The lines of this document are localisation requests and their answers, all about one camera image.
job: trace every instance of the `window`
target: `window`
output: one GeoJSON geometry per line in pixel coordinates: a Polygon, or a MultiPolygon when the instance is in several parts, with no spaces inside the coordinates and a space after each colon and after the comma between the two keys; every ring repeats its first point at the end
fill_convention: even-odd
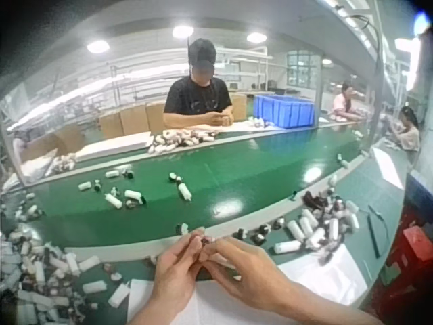
{"type": "Polygon", "coordinates": [[[287,84],[315,89],[317,67],[320,63],[320,57],[312,52],[305,50],[290,51],[287,54],[287,84]]]}

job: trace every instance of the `right hand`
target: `right hand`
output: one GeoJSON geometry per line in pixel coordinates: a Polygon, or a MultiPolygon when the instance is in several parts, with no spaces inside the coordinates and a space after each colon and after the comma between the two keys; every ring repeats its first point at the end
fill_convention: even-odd
{"type": "Polygon", "coordinates": [[[296,285],[287,279],[262,248],[232,237],[207,244],[199,262],[230,295],[256,309],[282,315],[287,312],[296,291],[296,285]],[[221,256],[235,267],[241,280],[230,276],[220,263],[211,261],[221,256]]]}
{"type": "Polygon", "coordinates": [[[204,124],[212,125],[213,127],[220,127],[223,125],[223,118],[227,118],[228,115],[218,112],[208,112],[202,115],[204,124]]]}

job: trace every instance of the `black t-shirt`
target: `black t-shirt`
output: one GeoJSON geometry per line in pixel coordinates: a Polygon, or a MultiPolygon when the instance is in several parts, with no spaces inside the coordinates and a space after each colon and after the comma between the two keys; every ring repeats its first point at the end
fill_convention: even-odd
{"type": "Polygon", "coordinates": [[[201,87],[183,77],[172,84],[165,103],[165,113],[199,115],[207,112],[222,112],[231,105],[225,82],[212,78],[207,87],[201,87]]]}

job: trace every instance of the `ceiling light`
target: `ceiling light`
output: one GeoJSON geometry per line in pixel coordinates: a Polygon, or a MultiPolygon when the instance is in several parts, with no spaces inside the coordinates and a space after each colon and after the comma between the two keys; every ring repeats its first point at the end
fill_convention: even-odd
{"type": "Polygon", "coordinates": [[[87,49],[89,50],[90,53],[100,54],[108,51],[110,49],[110,46],[108,45],[107,42],[100,39],[98,41],[94,41],[88,44],[87,49]]]}
{"type": "Polygon", "coordinates": [[[177,39],[186,39],[194,33],[194,28],[190,26],[176,26],[173,28],[173,37],[177,39]]]}
{"type": "Polygon", "coordinates": [[[267,36],[259,32],[252,32],[246,37],[246,40],[251,43],[262,43],[266,41],[267,36]]]}
{"type": "Polygon", "coordinates": [[[411,47],[412,47],[412,40],[411,39],[396,39],[395,40],[395,47],[400,51],[410,53],[411,47]]]}

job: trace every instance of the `blue plastic crate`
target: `blue plastic crate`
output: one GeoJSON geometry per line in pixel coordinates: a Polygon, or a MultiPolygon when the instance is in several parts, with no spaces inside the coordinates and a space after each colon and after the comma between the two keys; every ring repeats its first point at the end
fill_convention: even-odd
{"type": "Polygon", "coordinates": [[[314,125],[315,107],[309,100],[292,96],[259,95],[254,98],[254,117],[285,129],[309,127],[314,125]]]}

